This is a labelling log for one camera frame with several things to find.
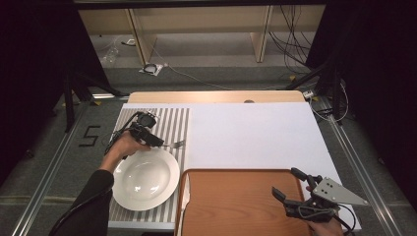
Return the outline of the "light wooden desk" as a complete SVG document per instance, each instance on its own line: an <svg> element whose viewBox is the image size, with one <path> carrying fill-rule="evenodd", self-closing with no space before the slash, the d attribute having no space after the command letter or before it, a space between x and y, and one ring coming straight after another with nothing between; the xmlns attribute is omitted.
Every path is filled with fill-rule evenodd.
<svg viewBox="0 0 417 236"><path fill-rule="evenodd" d="M254 47L255 60L264 60L267 35L271 31L291 31L287 25L295 16L295 29L318 29L323 5L192 7L81 10L81 19L90 35L131 34L139 60L149 61L160 34L247 32Z"/></svg>

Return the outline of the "person's right hand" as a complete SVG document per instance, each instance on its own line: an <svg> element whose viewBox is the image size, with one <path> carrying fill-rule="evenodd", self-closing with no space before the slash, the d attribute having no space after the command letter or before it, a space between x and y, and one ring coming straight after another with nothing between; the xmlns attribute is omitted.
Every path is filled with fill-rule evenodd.
<svg viewBox="0 0 417 236"><path fill-rule="evenodd" d="M343 236L341 224L334 218L329 222L317 223L308 221L307 224L317 236Z"/></svg>

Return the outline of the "clear plastic bag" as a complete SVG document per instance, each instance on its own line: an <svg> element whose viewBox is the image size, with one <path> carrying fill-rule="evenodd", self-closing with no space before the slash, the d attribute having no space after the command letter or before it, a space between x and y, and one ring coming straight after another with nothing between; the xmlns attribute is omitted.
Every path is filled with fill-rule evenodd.
<svg viewBox="0 0 417 236"><path fill-rule="evenodd" d="M107 45L99 49L102 56L99 58L100 64L104 68L112 68L119 56L119 49L116 45L117 39L112 39Z"/></svg>

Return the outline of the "black curtain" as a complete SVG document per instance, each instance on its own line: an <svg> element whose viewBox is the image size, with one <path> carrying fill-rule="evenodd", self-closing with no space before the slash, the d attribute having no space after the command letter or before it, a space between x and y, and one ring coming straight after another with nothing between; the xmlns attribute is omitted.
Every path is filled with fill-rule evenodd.
<svg viewBox="0 0 417 236"><path fill-rule="evenodd" d="M417 0L320 0L308 64L338 42L337 71L379 157L417 210Z"/></svg>
<svg viewBox="0 0 417 236"><path fill-rule="evenodd" d="M74 0L0 0L0 186L66 88L109 82Z"/></svg>

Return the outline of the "person's left hand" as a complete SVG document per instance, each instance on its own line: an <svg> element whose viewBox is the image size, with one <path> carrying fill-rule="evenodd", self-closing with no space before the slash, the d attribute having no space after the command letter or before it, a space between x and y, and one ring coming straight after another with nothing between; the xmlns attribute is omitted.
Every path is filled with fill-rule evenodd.
<svg viewBox="0 0 417 236"><path fill-rule="evenodd" d="M136 151L149 151L150 147L136 141L129 131L124 132L113 144L105 157L111 161L120 161L124 156L132 155Z"/></svg>

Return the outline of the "white table cover board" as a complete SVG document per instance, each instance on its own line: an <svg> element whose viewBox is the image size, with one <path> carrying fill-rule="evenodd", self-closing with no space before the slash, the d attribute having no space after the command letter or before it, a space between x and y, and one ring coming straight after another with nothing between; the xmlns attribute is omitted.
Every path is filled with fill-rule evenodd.
<svg viewBox="0 0 417 236"><path fill-rule="evenodd" d="M118 128L130 117L150 108L188 108L184 171L188 169L286 169L296 167L312 176L339 178L322 133L306 102L277 103L127 103L116 122ZM177 210L184 185L178 186ZM168 231L171 224L124 223L122 228Z"/></svg>

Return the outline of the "metal floor rail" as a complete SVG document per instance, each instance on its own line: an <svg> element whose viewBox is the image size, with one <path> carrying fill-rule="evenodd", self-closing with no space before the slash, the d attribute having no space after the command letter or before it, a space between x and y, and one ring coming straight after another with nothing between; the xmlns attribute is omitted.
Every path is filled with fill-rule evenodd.
<svg viewBox="0 0 417 236"><path fill-rule="evenodd" d="M407 200L381 163L374 147L350 115L341 120L331 114L323 98L313 111L324 135L330 156L345 187L369 201L354 208L360 236L405 236L397 210Z"/></svg>
<svg viewBox="0 0 417 236"><path fill-rule="evenodd" d="M17 220L16 226L14 227L11 236L27 236L31 226L34 223L34 220L39 213L39 210L42 206L42 203L45 199L46 194L48 193L50 186L58 170L64 160L65 155L68 152L71 141L74 139L75 133L78 131L79 124L83 119L83 116L86 113L86 110L89 107L89 102L80 102L78 106L74 107L66 103L66 108L75 109L75 120L70 121L70 127L67 127L67 124L64 124L65 132L62 133L61 137L58 139L58 147L53 149L53 154L48 162L48 165L45 167L42 172L41 179L36 185L36 189L30 195L26 207Z"/></svg>

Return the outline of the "brown wooden tray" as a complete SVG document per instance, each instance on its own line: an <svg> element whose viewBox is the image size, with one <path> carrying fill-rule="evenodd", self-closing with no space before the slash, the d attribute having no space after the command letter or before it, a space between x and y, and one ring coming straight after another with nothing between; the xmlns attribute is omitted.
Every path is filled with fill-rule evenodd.
<svg viewBox="0 0 417 236"><path fill-rule="evenodd" d="M286 169L188 169L190 201L178 209L175 236L313 236L307 223L288 217L271 189L304 199Z"/></svg>

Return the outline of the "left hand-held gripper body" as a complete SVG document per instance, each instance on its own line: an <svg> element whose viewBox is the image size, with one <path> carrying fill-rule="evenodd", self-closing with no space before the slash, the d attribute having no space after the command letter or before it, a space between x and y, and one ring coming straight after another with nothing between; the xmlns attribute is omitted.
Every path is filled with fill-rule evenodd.
<svg viewBox="0 0 417 236"><path fill-rule="evenodd" d="M141 140L150 133L150 129L156 124L155 116L148 112L137 112L134 114L136 120L129 127L131 135L136 140Z"/></svg>

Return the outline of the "black metal stand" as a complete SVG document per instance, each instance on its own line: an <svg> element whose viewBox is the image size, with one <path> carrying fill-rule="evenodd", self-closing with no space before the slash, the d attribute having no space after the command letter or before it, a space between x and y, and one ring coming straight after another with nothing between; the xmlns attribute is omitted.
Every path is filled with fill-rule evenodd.
<svg viewBox="0 0 417 236"><path fill-rule="evenodd" d="M284 90L294 90L301 85L309 82L311 79L318 77L318 82L315 85L315 92L318 95L324 95L329 90L331 91L331 115L338 122L341 118L340 99L342 95L341 78L337 75L336 60L330 56L322 65L313 69L310 73L286 86Z"/></svg>
<svg viewBox="0 0 417 236"><path fill-rule="evenodd" d="M73 94L75 94L80 101L91 101L93 95L89 87L96 87L107 91L115 97L129 96L128 93L113 88L104 73L100 77L93 77L76 69L75 67L67 67L64 70L63 91L66 108L66 132L69 132L75 124L75 111Z"/></svg>

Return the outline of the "white ceramic plate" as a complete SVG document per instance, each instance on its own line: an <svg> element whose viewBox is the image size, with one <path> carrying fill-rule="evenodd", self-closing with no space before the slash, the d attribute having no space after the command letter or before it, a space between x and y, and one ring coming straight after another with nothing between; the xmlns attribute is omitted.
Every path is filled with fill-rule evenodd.
<svg viewBox="0 0 417 236"><path fill-rule="evenodd" d="M113 197L129 210L149 210L163 204L176 190L180 168L175 157L161 148L137 151L114 171Z"/></svg>

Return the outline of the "black metal crossbar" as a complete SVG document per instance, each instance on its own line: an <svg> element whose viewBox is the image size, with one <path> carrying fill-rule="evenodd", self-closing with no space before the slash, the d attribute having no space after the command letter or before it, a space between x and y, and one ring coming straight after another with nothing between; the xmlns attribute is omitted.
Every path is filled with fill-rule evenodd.
<svg viewBox="0 0 417 236"><path fill-rule="evenodd" d="M71 0L79 9L325 5L330 0Z"/></svg>

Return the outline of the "striped grey placemat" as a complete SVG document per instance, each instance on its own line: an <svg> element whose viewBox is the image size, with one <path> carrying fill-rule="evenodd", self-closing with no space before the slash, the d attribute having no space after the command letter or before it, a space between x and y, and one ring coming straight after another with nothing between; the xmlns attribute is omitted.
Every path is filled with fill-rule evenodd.
<svg viewBox="0 0 417 236"><path fill-rule="evenodd" d="M164 145L169 145L182 140L186 141L190 118L190 110L188 108L150 108L148 112L153 113L156 118L156 124L151 129L151 132L163 139ZM155 148L161 148L171 153L178 162L180 175L183 173L184 162L186 159L186 143L179 148ZM143 227L147 223L173 223L176 218L177 202L179 198L178 186L168 200L149 210L138 211L126 209L120 206L113 197L109 211L109 221L111 222L111 225L116 227L124 223L136 223Z"/></svg>

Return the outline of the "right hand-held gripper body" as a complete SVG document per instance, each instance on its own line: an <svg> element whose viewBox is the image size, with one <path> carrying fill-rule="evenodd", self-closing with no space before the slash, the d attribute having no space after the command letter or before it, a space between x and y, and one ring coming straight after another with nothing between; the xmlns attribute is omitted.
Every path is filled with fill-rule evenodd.
<svg viewBox="0 0 417 236"><path fill-rule="evenodd" d="M305 202L283 199L283 206L288 217L324 223L336 217L339 206L367 206L369 202L332 179L322 176L307 175L301 178L311 188L310 199Z"/></svg>

